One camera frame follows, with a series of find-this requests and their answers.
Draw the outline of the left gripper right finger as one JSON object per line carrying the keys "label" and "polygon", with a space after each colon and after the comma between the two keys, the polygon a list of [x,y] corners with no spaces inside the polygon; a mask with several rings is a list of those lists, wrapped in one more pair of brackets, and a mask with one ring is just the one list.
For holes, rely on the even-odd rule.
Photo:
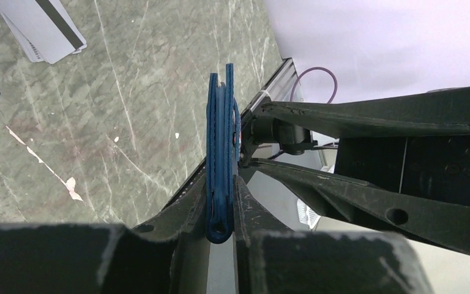
{"label": "left gripper right finger", "polygon": [[402,236],[374,231],[295,232],[234,177],[239,293],[432,293]]}

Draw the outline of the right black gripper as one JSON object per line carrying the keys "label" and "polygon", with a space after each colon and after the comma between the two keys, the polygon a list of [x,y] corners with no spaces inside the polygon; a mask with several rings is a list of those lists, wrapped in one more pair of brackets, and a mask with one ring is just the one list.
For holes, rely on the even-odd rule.
{"label": "right black gripper", "polygon": [[470,87],[263,111],[340,138],[335,174],[267,159],[248,168],[321,216],[470,255]]}

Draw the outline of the silver card stack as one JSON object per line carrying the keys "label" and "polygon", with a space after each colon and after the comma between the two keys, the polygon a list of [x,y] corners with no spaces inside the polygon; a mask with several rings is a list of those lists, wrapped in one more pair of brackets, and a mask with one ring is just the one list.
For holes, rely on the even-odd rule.
{"label": "silver card stack", "polygon": [[0,14],[31,62],[55,64],[87,47],[60,1],[0,1]]}

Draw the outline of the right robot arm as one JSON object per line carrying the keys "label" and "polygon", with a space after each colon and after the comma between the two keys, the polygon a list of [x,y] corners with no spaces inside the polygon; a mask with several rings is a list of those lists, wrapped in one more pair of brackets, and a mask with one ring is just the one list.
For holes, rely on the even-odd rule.
{"label": "right robot arm", "polygon": [[[328,173],[270,159],[338,140]],[[242,131],[241,167],[280,181],[321,216],[470,255],[470,86],[343,104],[265,100]]]}

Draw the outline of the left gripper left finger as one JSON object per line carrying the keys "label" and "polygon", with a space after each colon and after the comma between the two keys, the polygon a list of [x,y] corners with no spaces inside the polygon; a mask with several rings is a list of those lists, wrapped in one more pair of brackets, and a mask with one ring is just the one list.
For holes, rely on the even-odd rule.
{"label": "left gripper left finger", "polygon": [[0,224],[0,293],[205,293],[205,180],[145,223]]}

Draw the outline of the blue leather card holder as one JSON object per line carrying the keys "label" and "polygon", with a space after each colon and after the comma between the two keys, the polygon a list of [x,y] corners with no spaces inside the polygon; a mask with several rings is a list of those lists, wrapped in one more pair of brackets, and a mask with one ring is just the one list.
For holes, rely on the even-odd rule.
{"label": "blue leather card holder", "polygon": [[234,98],[234,65],[225,68],[224,82],[211,73],[207,97],[206,237],[227,241],[234,230],[233,177],[240,159],[241,114]]}

